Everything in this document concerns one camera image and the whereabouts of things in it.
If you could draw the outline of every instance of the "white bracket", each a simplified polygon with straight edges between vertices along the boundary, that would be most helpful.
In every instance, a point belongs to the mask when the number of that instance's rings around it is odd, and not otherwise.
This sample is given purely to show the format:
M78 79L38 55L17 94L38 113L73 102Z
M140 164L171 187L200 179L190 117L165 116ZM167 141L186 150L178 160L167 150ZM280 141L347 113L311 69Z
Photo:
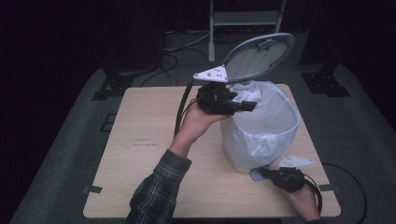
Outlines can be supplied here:
M209 70L206 70L201 73L195 73L194 79L204 80L204 81L215 81L215 82L227 82L227 72L225 70L225 66L215 67Z

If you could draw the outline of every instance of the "black stand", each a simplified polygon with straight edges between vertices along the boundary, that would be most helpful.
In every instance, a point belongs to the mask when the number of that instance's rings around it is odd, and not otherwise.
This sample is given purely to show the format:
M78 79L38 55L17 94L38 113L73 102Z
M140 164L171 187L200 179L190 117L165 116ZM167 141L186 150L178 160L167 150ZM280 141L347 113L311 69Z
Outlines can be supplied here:
M328 97L350 96L347 89L340 86L333 75L337 65L338 62L333 61L323 64L323 67L317 73L302 73L311 93L326 93Z
M111 96L123 96L125 92L125 89L121 90L112 90L110 83L108 82L107 79L103 82L102 88L95 93L95 95L92 97L93 101L104 101L107 99L107 97Z

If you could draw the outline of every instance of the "wooden table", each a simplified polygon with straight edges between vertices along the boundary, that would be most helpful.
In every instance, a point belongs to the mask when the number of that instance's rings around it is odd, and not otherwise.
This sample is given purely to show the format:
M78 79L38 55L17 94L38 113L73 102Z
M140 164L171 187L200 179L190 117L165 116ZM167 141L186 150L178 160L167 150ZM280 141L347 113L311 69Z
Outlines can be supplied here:
M290 89L279 85L290 99ZM185 87L131 88L123 97L109 136L91 192L84 208L85 217L127 217L129 201L140 182L152 173L173 139L177 109ZM193 87L194 98L198 87ZM286 154L314 159L300 167L318 185L329 180L312 140L300 119L293 143ZM273 169L278 169L278 161ZM253 182L238 173L222 149L219 124L215 123L192 146L192 166L183 179L174 217L295 217L289 203L271 181ZM333 191L323 191L324 217L341 213Z

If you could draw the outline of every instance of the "black cable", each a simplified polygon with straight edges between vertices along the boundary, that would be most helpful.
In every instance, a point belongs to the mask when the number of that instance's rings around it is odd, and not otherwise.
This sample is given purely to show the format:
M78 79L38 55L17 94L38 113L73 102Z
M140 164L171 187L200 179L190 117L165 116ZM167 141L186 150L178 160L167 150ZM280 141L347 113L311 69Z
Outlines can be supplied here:
M166 51L168 51L168 52L174 52L174 51L178 51L178 50L180 50L180 49L184 49L184 48L186 48L186 47L188 47L188 46L192 46L192 45L195 45L195 44L197 44L197 43L203 41L203 40L206 39L208 36L209 36L209 32L207 32L207 34L201 36L200 38L191 41L191 42L188 43L188 44L185 44L185 45L182 45L182 46L173 48L173 49L166 48Z
M177 51L174 51L172 53L179 52L179 51L182 51L182 50L192 50L192 51L196 51L196 52L200 53L205 58L205 61L207 62L207 64L209 64L210 68L213 68L213 65L209 62L209 60L207 59L206 55L203 52L201 52L200 50L198 50L198 49L178 49Z
M166 75L168 75L169 77L171 77L171 78L175 81L175 85L174 85L174 86L177 86L178 79L177 79L176 77L170 75L168 72L166 72Z
M168 71L165 71L165 70L163 70L164 72L165 72L165 74L166 74L166 77L168 78L168 83L169 83L169 86L172 86L172 83L171 83L171 78L169 77L169 73L168 73Z
M313 183L306 179L305 180L305 184L308 185L311 189L313 189L314 192L317 194L317 197L318 197L318 211L319 211L319 213L321 213L322 206L323 206L323 199L322 199L320 190L318 189L317 183L315 183L315 181L309 175L307 175L307 176L313 181Z
M218 45L232 45L232 44L243 42L244 40L246 40L244 35L240 35L241 37L239 37L239 38L237 36L238 35L236 35L236 34L229 35L227 33L218 34L215 36L214 42Z
M335 168L340 169L341 171L345 172L347 175L349 175L350 177L352 177L352 179L358 184L360 190L361 190L361 194L363 196L363 200L364 200L364 206L363 206L363 214L361 215L361 219L359 220L359 224L363 223L363 220L366 219L367 216L367 195L366 192L364 191L363 186L361 185L361 182L359 182L358 178L356 178L352 173L350 173L348 170L344 169L343 167L336 165L336 164L332 164L332 163L328 163L328 162L322 162L323 165L328 165L328 166L333 166Z
M179 34L182 34L182 35L193 35L193 36L200 36L200 37L202 37L202 34L207 34L208 33L208 31L207 30L191 30L191 31L180 31L180 32L177 32L177 31L170 31L170 32L166 32L166 34L167 35L179 35Z
M180 128L181 119L183 118L183 108L184 108L184 105L186 104L187 98L189 97L193 82L194 82L194 79L192 79L187 84L186 90L184 90L183 97L181 98L180 106L178 107L177 116L176 116L174 136L176 136L176 134L178 133L178 130Z
M163 74L163 73L168 74L167 72L171 71L172 69L174 69L177 66L177 64L178 64L177 57L175 57L173 55L168 55L168 56L174 58L176 60L176 63L171 68L166 69L166 70L163 69L161 72L156 73L156 74L148 77L145 81L142 82L142 84L140 84L140 87L143 87L146 84L146 82L148 82L150 79L152 79L152 78L154 78L154 77L156 77L156 76L158 76L160 74Z
M190 108L190 106L192 106L195 102L197 102L197 99L193 100L192 102L190 102L187 107L184 109L183 113L181 113L181 117L184 116L184 114L187 112L187 110Z

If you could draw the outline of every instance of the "hand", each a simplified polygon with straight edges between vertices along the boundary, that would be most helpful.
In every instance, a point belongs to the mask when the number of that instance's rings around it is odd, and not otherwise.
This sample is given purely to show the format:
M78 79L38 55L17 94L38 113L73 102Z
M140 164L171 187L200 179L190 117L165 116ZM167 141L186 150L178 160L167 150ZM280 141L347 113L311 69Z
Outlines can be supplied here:
M210 125L216 121L227 119L229 117L230 116L226 115L207 114L194 100L190 101L190 107L187 109L180 129L175 136L172 145L169 147L170 150L177 155L186 158L192 143L201 137Z
M315 192L308 185L305 184L302 189L293 193L278 189L290 201L294 210L304 221L320 219Z

